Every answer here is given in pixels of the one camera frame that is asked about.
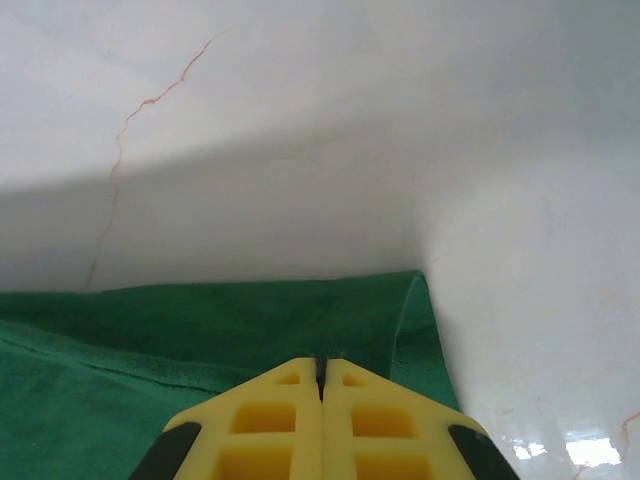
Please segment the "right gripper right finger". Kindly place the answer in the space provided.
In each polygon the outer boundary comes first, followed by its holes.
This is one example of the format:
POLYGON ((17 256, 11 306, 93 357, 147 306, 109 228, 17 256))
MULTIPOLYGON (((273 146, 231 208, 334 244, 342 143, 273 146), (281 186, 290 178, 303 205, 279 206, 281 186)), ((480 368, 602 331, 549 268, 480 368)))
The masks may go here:
POLYGON ((520 480, 457 410, 344 359, 319 383, 323 480, 520 480))

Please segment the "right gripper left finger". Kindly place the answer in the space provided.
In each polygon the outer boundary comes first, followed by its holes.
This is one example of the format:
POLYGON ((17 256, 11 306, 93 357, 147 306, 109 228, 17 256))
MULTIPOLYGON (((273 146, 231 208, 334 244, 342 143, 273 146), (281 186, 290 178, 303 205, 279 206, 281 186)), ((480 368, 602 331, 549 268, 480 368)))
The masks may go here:
POLYGON ((292 359, 176 414, 128 480, 321 480, 316 373, 292 359))

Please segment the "green t-shirt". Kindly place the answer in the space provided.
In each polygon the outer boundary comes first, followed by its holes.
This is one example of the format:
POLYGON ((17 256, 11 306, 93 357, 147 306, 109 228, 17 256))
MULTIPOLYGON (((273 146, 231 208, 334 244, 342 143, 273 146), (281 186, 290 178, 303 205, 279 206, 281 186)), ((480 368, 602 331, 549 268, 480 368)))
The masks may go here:
POLYGON ((296 357, 458 405, 418 271, 0 292, 0 480, 126 480, 175 414, 296 357))

